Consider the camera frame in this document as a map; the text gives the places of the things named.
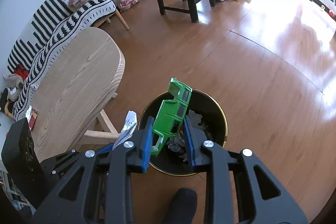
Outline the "green plastic toy car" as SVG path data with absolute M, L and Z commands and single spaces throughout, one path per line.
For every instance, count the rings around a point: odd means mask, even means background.
M 171 78 L 168 93 L 173 99 L 163 100 L 154 120 L 152 132 L 158 136 L 152 146 L 151 156 L 158 156 L 167 139 L 177 136 L 190 102 L 192 88 L 176 78 Z

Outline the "black round trash bin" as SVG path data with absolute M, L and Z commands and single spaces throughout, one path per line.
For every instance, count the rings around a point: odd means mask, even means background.
M 139 119 L 138 129 L 146 126 L 149 117 L 156 117 L 163 100 L 170 100 L 173 96 L 164 92 L 147 105 Z M 197 136 L 203 140 L 210 140 L 224 146 L 228 138 L 228 124 L 221 106 L 208 94 L 194 89 L 191 93 L 187 108 L 187 117 Z M 187 156 L 174 152 L 165 144 L 158 156 L 150 159 L 150 165 L 157 171 L 175 177 L 193 176 L 195 172 L 190 168 Z

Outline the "person's black sock foot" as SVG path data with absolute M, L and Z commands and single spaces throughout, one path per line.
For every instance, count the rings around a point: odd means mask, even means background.
M 198 196 L 193 189 L 180 188 L 171 200 L 162 223 L 191 224 L 197 204 Z

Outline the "black white striped sofa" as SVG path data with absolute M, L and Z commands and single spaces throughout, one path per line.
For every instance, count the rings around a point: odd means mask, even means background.
M 13 105 L 15 121 L 22 119 L 42 79 L 60 53 L 82 30 L 118 11 L 113 0 L 89 0 L 77 10 L 68 0 L 44 0 L 14 43 L 5 76 L 24 68 L 29 75 Z

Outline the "red green snack package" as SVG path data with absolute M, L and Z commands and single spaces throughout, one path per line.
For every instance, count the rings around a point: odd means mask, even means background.
M 29 106 L 26 111 L 25 117 L 27 118 L 30 131 L 34 128 L 37 116 L 38 112 L 32 106 Z

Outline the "wooden oval table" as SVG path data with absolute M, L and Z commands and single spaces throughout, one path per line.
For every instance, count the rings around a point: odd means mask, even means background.
M 79 145 L 103 145 L 119 133 L 104 107 L 122 80 L 125 57 L 108 33 L 82 30 L 51 65 L 31 103 L 31 135 L 39 161 Z

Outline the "white paper receipt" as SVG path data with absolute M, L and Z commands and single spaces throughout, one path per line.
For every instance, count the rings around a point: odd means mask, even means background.
M 120 136 L 113 144 L 112 149 L 115 149 L 117 146 L 123 144 L 125 141 L 130 139 L 136 127 L 137 127 L 137 113 L 135 111 L 129 110 L 125 118 L 125 123 L 120 132 Z

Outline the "plush toy on sofa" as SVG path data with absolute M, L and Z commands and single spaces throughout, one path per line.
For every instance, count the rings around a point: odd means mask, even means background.
M 7 88 L 7 100 L 10 102 L 15 102 L 22 89 L 24 81 L 20 75 L 10 74 L 6 78 L 6 88 Z

